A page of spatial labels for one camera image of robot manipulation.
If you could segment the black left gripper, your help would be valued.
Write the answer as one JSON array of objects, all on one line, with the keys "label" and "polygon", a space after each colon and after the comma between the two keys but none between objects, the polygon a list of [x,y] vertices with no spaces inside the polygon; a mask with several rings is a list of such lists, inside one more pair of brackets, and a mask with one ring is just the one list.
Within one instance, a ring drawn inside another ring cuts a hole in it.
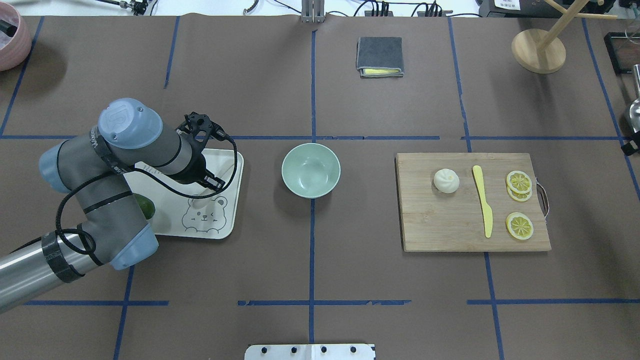
[{"label": "black left gripper", "polygon": [[226,141],[227,133],[206,114],[191,112],[184,118],[185,121],[176,128],[176,131],[189,144],[191,155],[185,169],[177,173],[174,180],[178,183],[196,183],[203,189],[221,192],[226,182],[207,169],[202,151],[209,139]]}]

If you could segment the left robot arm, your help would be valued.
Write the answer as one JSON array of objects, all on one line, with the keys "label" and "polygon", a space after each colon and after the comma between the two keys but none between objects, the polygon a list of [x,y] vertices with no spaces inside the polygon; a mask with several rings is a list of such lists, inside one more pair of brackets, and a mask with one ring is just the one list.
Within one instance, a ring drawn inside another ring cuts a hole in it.
[{"label": "left robot arm", "polygon": [[39,159],[42,178],[65,196],[53,231],[1,260],[1,311],[7,312],[102,265],[117,271],[147,259],[159,242],[125,180],[142,162],[211,195],[229,185],[206,168],[208,139],[233,138],[205,114],[190,112],[176,129],[134,98],[104,109],[87,134],[66,140]]}]

